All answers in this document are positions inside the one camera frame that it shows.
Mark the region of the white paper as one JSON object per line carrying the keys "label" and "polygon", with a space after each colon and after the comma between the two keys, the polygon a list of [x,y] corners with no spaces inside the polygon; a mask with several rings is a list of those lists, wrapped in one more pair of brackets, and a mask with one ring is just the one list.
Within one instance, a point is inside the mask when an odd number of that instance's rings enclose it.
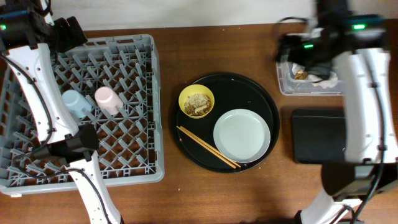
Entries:
{"label": "white paper", "polygon": [[[294,76],[298,71],[305,71],[305,67],[297,63],[293,63],[290,71],[292,78],[294,79]],[[329,68],[327,68],[325,65],[322,65],[321,67],[315,67],[314,70],[307,73],[308,76],[303,81],[310,83],[315,87],[321,87],[323,89],[334,88],[338,84],[338,76],[336,72],[329,70]]]}

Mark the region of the gold snack wrapper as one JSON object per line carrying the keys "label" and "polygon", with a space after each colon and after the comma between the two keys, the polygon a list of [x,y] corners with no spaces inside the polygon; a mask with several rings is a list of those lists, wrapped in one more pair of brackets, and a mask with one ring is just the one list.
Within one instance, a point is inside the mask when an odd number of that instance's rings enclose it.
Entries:
{"label": "gold snack wrapper", "polygon": [[305,80],[308,76],[308,73],[305,71],[298,71],[295,76],[294,79],[295,80]]}

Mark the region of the light blue plastic cup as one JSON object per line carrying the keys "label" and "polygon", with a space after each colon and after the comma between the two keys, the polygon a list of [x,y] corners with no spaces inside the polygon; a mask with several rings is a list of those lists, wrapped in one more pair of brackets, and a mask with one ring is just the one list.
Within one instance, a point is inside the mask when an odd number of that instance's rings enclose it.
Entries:
{"label": "light blue plastic cup", "polygon": [[93,108],[88,100],[76,90],[65,91],[62,99],[68,110],[77,118],[85,118],[85,112],[90,112]]}

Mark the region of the yellow bowl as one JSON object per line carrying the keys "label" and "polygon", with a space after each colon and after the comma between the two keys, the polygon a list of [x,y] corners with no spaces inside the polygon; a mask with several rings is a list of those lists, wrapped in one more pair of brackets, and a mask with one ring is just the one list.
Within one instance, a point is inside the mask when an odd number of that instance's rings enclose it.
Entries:
{"label": "yellow bowl", "polygon": [[178,98],[180,109],[190,118],[205,117],[215,105],[215,97],[204,85],[189,85],[184,88]]}

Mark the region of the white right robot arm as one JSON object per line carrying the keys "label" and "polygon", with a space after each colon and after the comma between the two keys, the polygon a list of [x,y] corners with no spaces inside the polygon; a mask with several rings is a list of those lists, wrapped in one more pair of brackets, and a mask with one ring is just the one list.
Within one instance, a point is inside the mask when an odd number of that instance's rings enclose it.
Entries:
{"label": "white right robot arm", "polygon": [[345,159],[322,165],[323,188],[294,221],[338,223],[350,213],[357,223],[374,196],[397,187],[386,26],[377,14],[354,14],[347,1],[317,1],[316,6],[306,32],[278,36],[277,74],[289,75],[290,63],[306,69],[330,64],[345,85]]}

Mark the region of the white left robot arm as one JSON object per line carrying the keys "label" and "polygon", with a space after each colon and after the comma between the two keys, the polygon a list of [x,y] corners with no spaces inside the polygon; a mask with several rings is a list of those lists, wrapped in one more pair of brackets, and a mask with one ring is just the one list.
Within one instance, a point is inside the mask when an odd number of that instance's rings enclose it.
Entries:
{"label": "white left robot arm", "polygon": [[[40,145],[14,156],[12,166],[35,179],[69,174],[92,223],[122,223],[98,164],[99,139],[92,124],[77,125],[62,99],[51,55],[82,45],[87,38],[77,19],[52,19],[51,1],[1,4],[1,58],[11,67],[29,104]],[[47,159],[63,171],[41,177],[26,171],[24,159]]]}

